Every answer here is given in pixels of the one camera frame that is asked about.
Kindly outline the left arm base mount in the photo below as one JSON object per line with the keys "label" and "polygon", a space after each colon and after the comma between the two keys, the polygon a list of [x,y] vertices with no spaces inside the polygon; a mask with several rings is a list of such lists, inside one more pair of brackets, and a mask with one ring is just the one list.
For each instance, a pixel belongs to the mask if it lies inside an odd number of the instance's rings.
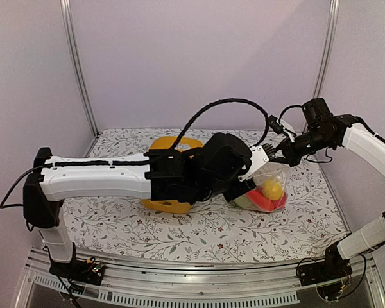
{"label": "left arm base mount", "polygon": [[49,272],[60,278],[66,278],[69,282],[83,282],[100,286],[105,275],[105,263],[90,257],[86,261],[76,258],[76,245],[73,243],[72,258],[69,262],[57,262],[51,258]]}

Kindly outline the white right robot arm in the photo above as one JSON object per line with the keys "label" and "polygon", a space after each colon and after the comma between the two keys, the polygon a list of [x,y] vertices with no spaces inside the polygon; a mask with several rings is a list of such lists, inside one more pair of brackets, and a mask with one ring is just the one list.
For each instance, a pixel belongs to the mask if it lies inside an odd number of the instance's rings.
{"label": "white right robot arm", "polygon": [[[334,115],[323,98],[315,98],[301,106],[307,122],[307,132],[297,137],[290,135],[282,140],[277,160],[291,167],[301,158],[319,150],[338,147],[356,154],[385,178],[385,139],[375,133],[361,118],[351,114]],[[367,250],[374,250],[385,243],[385,211],[358,231],[340,240],[331,255],[319,266],[319,274],[332,280],[343,271],[344,262]]]}

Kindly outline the green toy apple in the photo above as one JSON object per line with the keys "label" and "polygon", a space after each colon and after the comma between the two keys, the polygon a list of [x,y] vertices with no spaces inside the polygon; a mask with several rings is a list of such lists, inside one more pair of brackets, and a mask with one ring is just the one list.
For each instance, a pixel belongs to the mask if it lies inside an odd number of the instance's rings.
{"label": "green toy apple", "polygon": [[244,210],[253,210],[254,209],[252,201],[246,195],[242,195],[242,196],[234,199],[233,203]]}

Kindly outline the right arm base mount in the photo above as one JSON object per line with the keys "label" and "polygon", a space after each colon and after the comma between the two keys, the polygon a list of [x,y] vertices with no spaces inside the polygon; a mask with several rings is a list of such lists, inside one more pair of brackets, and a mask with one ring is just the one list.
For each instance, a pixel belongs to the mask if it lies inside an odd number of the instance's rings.
{"label": "right arm base mount", "polygon": [[337,280],[317,288],[318,295],[326,301],[335,301],[341,298],[350,283],[352,267],[348,259],[342,259],[338,252],[337,243],[325,249],[322,261],[312,258],[302,259],[296,267],[296,276],[302,286],[320,284]]}

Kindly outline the red toy chili pepper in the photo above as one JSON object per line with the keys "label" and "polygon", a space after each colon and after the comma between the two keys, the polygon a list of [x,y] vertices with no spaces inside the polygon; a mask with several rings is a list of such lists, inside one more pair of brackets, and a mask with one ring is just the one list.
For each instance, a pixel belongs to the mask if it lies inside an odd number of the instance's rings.
{"label": "red toy chili pepper", "polygon": [[256,189],[246,193],[246,197],[258,210],[263,212],[272,212],[275,210],[273,202]]}

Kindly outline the yellow toy lemon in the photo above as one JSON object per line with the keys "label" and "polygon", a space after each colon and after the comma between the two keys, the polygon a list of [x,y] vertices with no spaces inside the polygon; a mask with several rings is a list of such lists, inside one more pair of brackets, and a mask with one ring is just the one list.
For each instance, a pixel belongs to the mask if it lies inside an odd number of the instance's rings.
{"label": "yellow toy lemon", "polygon": [[277,179],[269,178],[262,185],[262,193],[267,199],[274,201],[282,197],[284,190]]}

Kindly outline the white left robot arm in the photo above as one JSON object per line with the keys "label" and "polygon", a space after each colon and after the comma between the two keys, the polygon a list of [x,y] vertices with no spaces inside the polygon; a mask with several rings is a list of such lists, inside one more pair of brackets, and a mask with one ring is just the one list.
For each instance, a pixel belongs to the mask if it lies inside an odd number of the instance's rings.
{"label": "white left robot arm", "polygon": [[252,176],[267,161],[262,147],[249,147],[229,133],[216,133],[189,150],[170,146],[115,158],[75,160],[41,148],[22,188],[23,214],[58,269],[78,278],[83,266],[64,223],[66,199],[124,196],[194,204],[221,194],[233,200],[254,188]]}

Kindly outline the clear zip top bag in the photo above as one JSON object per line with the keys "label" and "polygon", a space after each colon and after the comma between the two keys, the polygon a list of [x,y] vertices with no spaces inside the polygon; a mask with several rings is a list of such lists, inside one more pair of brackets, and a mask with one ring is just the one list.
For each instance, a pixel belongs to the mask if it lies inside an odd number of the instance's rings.
{"label": "clear zip top bag", "polygon": [[287,201],[288,172],[287,165],[268,162],[253,174],[256,187],[230,203],[243,210],[264,213],[282,210]]}

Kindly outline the red toy tomato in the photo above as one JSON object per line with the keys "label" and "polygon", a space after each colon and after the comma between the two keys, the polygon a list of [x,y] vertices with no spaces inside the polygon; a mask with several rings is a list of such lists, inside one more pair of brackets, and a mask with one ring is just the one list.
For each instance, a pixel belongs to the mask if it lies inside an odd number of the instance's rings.
{"label": "red toy tomato", "polygon": [[278,209],[284,208],[286,201],[287,201],[287,194],[284,192],[282,197],[279,200],[272,201],[272,204],[274,205],[274,209],[278,210]]}

